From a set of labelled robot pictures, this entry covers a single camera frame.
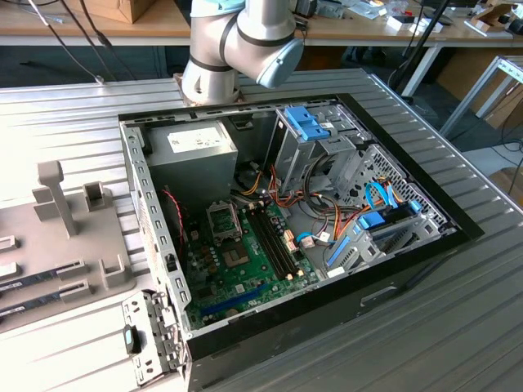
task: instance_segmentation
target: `metal hinge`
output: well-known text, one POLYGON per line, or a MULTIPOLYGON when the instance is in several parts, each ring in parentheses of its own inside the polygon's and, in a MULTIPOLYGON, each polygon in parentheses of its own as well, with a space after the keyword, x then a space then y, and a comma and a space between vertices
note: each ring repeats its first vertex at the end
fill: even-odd
POLYGON ((122 309, 123 335, 139 386, 184 364, 177 318, 164 293, 138 292, 122 302, 122 309))

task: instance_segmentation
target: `robotic arm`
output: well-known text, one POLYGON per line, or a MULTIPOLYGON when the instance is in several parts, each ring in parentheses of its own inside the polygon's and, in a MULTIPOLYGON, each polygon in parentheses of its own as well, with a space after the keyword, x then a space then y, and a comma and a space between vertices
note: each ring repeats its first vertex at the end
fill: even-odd
POLYGON ((267 88, 295 70, 303 42, 285 0, 194 0, 190 60, 181 87, 200 105, 235 101, 237 71, 267 88))

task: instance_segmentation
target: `slotted metal surface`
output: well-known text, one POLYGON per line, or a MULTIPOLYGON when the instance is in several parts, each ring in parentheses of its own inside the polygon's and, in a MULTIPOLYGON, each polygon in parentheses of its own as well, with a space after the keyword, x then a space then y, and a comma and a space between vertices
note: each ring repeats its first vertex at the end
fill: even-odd
MULTIPOLYGON (((248 100, 351 93, 486 234, 411 292, 214 390, 519 390, 521 211, 362 70, 295 73, 277 90, 245 78, 242 84, 248 100)), ((104 181, 117 197, 132 268, 141 274, 138 288, 152 287, 115 116, 180 106, 170 80, 0 90, 0 130, 9 140, 0 144, 0 163, 20 165, 28 178, 13 180, 6 197, 2 187, 4 205, 30 200, 31 167, 43 159, 61 159, 68 191, 88 180, 104 181)), ((2 334, 2 385, 6 390, 134 390, 118 306, 131 294, 2 334)), ((178 391, 182 383, 171 376, 150 388, 178 391)))

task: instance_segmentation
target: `wooden desk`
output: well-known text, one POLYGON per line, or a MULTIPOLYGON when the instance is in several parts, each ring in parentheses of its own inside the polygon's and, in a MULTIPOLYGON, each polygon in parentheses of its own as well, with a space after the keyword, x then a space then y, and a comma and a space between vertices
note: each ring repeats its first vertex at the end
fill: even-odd
MULTIPOLYGON (((48 15, 64 14, 61 4, 40 7, 48 15)), ((92 34, 81 11, 74 14, 92 34)), ((158 0, 134 24, 127 24, 100 16, 92 16, 95 26, 110 38, 114 45, 185 46, 189 45, 190 27, 173 0, 158 0)), ((87 45, 85 38, 70 16, 64 24, 53 23, 56 32, 68 45, 87 45)), ((16 5, 0 2, 1 45, 57 45, 49 29, 35 15, 20 10, 16 5)))
MULTIPOLYGON (((415 15, 419 5, 409 8, 415 15)), ((60 4, 42 7, 47 14, 63 13, 60 4)), ((81 23, 85 17, 75 12, 81 23)), ((412 34, 396 32, 387 26, 385 18, 369 20, 351 11, 346 19, 331 20, 314 16, 309 21, 306 45, 331 47, 406 47, 412 34)), ((114 45, 186 46, 190 43, 190 27, 173 0, 158 0, 135 24, 125 24, 93 16, 96 27, 103 31, 114 45)), ((464 25, 464 18, 453 17, 454 24, 445 26, 441 33, 433 33, 425 46, 428 50, 410 79, 403 94, 411 96, 443 47, 523 47, 523 37, 514 39, 484 38, 464 25)), ((67 17, 67 23, 54 24, 68 45, 87 45, 80 31, 67 17)), ((1 45, 57 45, 49 30, 37 16, 21 11, 17 6, 0 2, 1 45)))
MULTIPOLYGON (((414 15, 419 14, 419 6, 409 8, 414 15)), ((512 47, 514 43, 523 46, 523 37, 515 39, 484 38, 469 29, 463 22, 465 18, 452 17, 454 24, 444 26, 441 33, 433 33, 427 40, 427 47, 444 45, 446 47, 512 47)), ((385 17, 369 20, 354 12, 345 11, 345 19, 332 20, 313 16, 309 19, 307 44, 321 46, 365 46, 370 41, 374 46, 403 47, 408 44, 412 33, 395 31, 387 26, 385 17)))

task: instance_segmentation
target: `metal table leg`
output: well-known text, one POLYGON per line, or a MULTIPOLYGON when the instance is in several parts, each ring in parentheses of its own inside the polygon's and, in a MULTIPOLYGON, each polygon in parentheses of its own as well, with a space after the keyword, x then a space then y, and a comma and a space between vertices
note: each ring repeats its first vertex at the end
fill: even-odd
POLYGON ((481 90, 483 90, 483 87, 485 87, 486 84, 490 81, 490 79, 492 79, 492 77, 496 74, 499 62, 501 60, 502 58, 499 56, 496 56, 496 58, 492 60, 487 70, 480 76, 476 84, 468 92, 465 98, 463 98, 461 104, 458 105, 456 110, 450 115, 445 125, 440 129, 441 135, 446 136, 450 133, 450 131, 452 131, 452 128, 454 128, 454 126, 461 119, 465 111, 471 106, 472 102, 474 102, 474 99, 481 92, 481 90))
POLYGON ((431 68, 432 63, 440 53, 441 47, 435 45, 434 47, 429 47, 427 52, 423 56, 422 60, 419 62, 418 67, 414 71, 412 78, 410 78, 407 86, 401 93, 402 96, 412 96, 416 89, 419 86, 419 83, 422 82, 423 78, 427 74, 428 70, 431 68))
POLYGON ((486 113, 490 111, 490 109, 494 106, 495 103, 499 101, 501 96, 505 94, 508 87, 510 86, 511 82, 514 82, 514 79, 512 76, 507 76, 496 88, 496 90, 492 93, 492 95, 485 101, 485 103, 480 107, 480 109, 477 111, 476 116, 479 118, 482 118, 485 116, 486 113))

